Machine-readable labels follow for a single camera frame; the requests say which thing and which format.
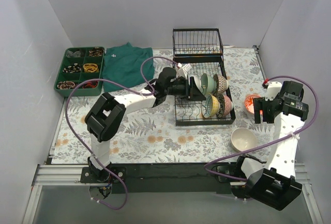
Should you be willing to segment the pale green ceramic bowl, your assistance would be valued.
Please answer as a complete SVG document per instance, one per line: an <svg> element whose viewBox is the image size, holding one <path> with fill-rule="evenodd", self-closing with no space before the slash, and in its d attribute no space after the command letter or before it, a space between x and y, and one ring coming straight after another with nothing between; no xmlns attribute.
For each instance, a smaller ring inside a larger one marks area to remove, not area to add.
<svg viewBox="0 0 331 224"><path fill-rule="evenodd" d="M216 82L213 77L210 75L204 73L201 75L201 89L202 89L202 94L206 96L209 93L213 93L216 89Z"/></svg>

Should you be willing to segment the yellow sun patterned bowl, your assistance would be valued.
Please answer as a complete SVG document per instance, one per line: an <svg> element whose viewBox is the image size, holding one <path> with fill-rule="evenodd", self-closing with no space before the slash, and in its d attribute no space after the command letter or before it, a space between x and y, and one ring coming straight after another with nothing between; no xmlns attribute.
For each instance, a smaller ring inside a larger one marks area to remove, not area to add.
<svg viewBox="0 0 331 224"><path fill-rule="evenodd" d="M217 97L208 93L206 95L205 105L202 106L202 116L203 118L210 118L216 115L220 109L220 103Z"/></svg>

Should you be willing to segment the orange floral patterned bowl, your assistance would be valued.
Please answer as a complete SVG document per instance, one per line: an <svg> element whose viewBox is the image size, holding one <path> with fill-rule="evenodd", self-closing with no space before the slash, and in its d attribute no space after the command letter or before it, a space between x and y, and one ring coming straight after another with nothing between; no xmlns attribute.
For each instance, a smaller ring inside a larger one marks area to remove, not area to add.
<svg viewBox="0 0 331 224"><path fill-rule="evenodd" d="M249 112L250 114L254 114L253 100L255 98L260 98L260 97L261 96L257 95L257 94L249 94L245 97L244 105L245 105L247 112Z"/></svg>

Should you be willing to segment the black leaf patterned bowl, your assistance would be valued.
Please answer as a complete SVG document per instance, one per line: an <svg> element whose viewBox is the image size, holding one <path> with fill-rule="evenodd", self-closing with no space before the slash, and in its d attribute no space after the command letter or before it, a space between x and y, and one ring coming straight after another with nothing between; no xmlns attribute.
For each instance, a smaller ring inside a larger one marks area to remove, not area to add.
<svg viewBox="0 0 331 224"><path fill-rule="evenodd" d="M227 95L218 94L217 99L219 101L220 108L216 115L218 118L224 118L233 110L233 103Z"/></svg>

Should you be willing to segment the brown diamond patterned bowl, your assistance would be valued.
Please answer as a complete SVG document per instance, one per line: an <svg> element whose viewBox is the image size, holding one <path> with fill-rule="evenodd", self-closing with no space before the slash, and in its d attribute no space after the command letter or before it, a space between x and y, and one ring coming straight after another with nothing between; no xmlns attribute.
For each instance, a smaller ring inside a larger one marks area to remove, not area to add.
<svg viewBox="0 0 331 224"><path fill-rule="evenodd" d="M213 91L214 95L223 94L229 88L228 80L219 74L214 74L213 79L216 82L215 90Z"/></svg>

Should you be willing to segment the cream bowl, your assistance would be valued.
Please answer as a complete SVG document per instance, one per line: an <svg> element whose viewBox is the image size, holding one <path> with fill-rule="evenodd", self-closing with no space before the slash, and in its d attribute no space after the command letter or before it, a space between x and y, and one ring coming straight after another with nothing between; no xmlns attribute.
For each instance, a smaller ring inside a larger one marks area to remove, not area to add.
<svg viewBox="0 0 331 224"><path fill-rule="evenodd" d="M231 145L237 152L242 152L257 147L258 139L249 129L237 128L231 134Z"/></svg>

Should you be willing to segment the white bowl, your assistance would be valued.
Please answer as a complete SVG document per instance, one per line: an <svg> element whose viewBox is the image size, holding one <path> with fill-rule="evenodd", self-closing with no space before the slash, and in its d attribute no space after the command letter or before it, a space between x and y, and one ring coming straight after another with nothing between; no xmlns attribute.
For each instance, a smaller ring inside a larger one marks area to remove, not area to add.
<svg viewBox="0 0 331 224"><path fill-rule="evenodd" d="M201 86L201 79L198 76L193 76L193 78L194 78L194 82L195 82L197 88L202 93L203 92L203 88Z"/></svg>

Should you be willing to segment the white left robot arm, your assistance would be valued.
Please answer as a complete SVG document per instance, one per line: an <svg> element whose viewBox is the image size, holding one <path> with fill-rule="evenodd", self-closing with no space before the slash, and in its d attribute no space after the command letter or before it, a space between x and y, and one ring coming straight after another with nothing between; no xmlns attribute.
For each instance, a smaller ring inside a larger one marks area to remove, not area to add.
<svg viewBox="0 0 331 224"><path fill-rule="evenodd" d="M178 76L171 67L164 68L157 79L149 81L136 94L112 96L103 93L98 98L85 118L92 150L88 166L96 181L103 183L110 178L107 167L111 164L108 154L110 140L118 132L123 118L129 113L162 104L168 95L197 101L206 99L194 77Z"/></svg>

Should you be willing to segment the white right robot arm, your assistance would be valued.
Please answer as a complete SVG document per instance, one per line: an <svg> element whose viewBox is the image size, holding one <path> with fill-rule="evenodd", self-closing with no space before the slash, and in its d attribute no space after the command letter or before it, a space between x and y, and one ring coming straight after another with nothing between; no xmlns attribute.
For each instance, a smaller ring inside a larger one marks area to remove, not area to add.
<svg viewBox="0 0 331 224"><path fill-rule="evenodd" d="M281 211L302 191L302 185L295 180L294 160L299 141L295 131L304 126L309 107L302 102L301 83L270 82L265 88L266 96L253 100L254 121L274 124L274 139L284 140L271 145L266 163L248 154L239 156L234 175L239 181L246 181L245 196Z"/></svg>

